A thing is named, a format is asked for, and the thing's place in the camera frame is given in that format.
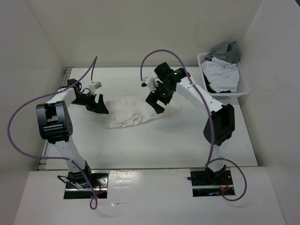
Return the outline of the white pleated skirt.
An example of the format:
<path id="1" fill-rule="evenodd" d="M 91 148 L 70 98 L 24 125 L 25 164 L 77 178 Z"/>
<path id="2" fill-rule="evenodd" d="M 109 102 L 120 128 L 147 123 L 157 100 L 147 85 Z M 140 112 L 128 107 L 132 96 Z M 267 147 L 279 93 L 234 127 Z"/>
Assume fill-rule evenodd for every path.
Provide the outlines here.
<path id="1" fill-rule="evenodd" d="M 168 117 L 182 108 L 180 101 L 173 99 L 165 107 L 163 113 L 157 114 L 155 110 L 145 102 L 144 97 L 128 96 L 105 103 L 109 114 L 102 120 L 102 126 L 106 129 L 127 128 L 142 125 L 163 117 Z"/>

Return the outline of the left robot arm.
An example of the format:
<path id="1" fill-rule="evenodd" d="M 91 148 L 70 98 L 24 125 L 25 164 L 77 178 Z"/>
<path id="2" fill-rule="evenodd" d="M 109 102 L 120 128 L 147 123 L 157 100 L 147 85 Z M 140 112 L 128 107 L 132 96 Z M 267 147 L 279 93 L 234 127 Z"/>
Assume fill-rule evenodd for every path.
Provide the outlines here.
<path id="1" fill-rule="evenodd" d="M 68 107 L 71 104 L 82 105 L 90 112 L 108 114 L 103 94 L 94 93 L 101 86 L 99 82 L 92 82 L 88 87 L 89 92 L 84 93 L 79 81 L 69 79 L 66 86 L 59 87 L 58 93 L 52 99 L 36 106 L 38 128 L 42 139 L 54 145 L 61 156 L 67 159 L 67 179 L 84 188 L 93 183 L 93 175 L 72 138 L 73 124 Z"/>

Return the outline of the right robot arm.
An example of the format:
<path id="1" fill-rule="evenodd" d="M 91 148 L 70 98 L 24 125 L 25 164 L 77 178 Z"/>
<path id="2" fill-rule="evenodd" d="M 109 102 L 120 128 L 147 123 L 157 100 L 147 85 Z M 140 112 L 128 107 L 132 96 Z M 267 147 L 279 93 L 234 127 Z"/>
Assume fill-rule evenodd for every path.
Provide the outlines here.
<path id="1" fill-rule="evenodd" d="M 150 93 L 146 102 L 157 114 L 165 111 L 159 103 L 170 103 L 174 93 L 182 95 L 196 109 L 207 115 L 208 120 L 203 129 L 203 135 L 210 143 L 204 175 L 198 182 L 216 184 L 221 180 L 226 170 L 223 162 L 228 140 L 235 130 L 234 107 L 224 105 L 203 90 L 184 68 L 173 70 L 164 62 L 154 70 L 156 77 L 147 76 L 141 79 L 142 87 L 148 87 Z"/>

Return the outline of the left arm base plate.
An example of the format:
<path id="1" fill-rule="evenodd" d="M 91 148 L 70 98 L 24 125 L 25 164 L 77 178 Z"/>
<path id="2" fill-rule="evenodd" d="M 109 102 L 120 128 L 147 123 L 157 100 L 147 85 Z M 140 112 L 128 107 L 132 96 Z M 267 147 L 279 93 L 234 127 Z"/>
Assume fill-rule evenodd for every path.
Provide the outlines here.
<path id="1" fill-rule="evenodd" d="M 103 170 L 92 170 L 91 178 L 92 181 L 90 183 L 97 194 L 97 199 L 106 199 L 109 172 Z M 63 197 L 64 199 L 71 200 L 93 198 L 93 192 L 86 181 L 84 181 L 83 186 L 70 180 L 65 180 L 65 182 L 66 185 Z"/>

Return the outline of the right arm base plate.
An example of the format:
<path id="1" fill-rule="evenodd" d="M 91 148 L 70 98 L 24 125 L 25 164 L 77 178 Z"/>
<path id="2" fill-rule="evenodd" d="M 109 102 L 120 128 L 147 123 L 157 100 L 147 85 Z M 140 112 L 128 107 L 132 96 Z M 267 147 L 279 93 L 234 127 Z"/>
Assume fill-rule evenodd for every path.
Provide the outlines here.
<path id="1" fill-rule="evenodd" d="M 209 181 L 208 173 L 201 170 L 191 170 L 187 180 L 191 181 L 193 197 L 235 195 L 231 172 L 227 169 L 214 181 Z"/>

